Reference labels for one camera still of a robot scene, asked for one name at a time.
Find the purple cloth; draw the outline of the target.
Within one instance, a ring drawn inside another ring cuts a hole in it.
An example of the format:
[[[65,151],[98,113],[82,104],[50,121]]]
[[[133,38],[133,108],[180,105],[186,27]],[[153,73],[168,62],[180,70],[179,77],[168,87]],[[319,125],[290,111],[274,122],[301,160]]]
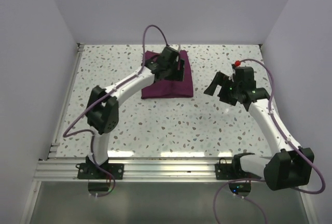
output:
[[[193,79],[190,62],[186,50],[180,51],[181,59],[184,60],[183,81],[158,81],[141,90],[141,99],[174,99],[193,97]]]

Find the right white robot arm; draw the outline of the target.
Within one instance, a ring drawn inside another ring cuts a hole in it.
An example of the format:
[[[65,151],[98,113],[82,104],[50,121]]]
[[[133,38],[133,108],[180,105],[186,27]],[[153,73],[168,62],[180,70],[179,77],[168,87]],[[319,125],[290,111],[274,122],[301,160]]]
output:
[[[265,88],[258,88],[252,67],[233,66],[232,75],[217,72],[204,94],[213,95],[220,86],[221,102],[243,105],[259,125],[268,142],[272,158],[266,159],[252,152],[234,155],[230,164],[218,164],[216,169],[230,173],[231,179],[252,176],[261,178],[271,190],[304,186],[309,182],[314,160],[310,148],[303,148],[292,139],[289,131],[269,105],[270,95]]]

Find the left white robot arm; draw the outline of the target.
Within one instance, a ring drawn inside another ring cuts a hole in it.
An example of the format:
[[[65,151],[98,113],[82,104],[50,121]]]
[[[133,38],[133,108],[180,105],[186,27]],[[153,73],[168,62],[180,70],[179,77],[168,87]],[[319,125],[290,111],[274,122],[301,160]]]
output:
[[[93,131],[89,160],[89,172],[95,178],[103,178],[108,172],[109,133],[119,122],[119,107],[142,89],[162,80],[183,81],[184,64],[180,51],[169,46],[146,60],[141,68],[123,80],[106,88],[92,89],[87,106],[87,123]]]

